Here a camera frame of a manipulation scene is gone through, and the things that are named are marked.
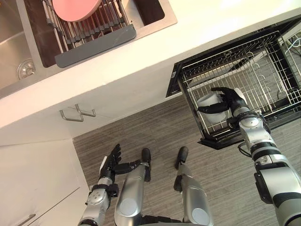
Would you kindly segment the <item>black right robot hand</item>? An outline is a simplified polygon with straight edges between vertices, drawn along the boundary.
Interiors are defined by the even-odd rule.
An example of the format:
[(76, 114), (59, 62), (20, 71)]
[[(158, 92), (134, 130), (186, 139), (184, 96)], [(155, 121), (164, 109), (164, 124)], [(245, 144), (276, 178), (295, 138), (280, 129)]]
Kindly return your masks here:
[(222, 94), (220, 94), (222, 101), (208, 106), (199, 106), (198, 110), (202, 113), (221, 113), (230, 109), (231, 113), (235, 115), (236, 110), (250, 110), (246, 101), (237, 93), (235, 89), (230, 89), (227, 87), (214, 87), (211, 88), (211, 91), (222, 92)]

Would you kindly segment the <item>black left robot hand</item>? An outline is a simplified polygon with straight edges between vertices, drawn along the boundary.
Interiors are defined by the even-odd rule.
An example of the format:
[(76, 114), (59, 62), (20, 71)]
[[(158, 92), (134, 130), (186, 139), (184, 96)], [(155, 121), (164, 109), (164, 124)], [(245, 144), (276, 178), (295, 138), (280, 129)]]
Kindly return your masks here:
[(117, 144), (105, 160), (103, 167), (100, 169), (99, 179), (107, 177), (112, 181), (115, 181), (116, 175), (129, 173), (141, 164), (141, 160), (126, 163), (119, 163), (120, 161), (121, 148), (120, 144)]

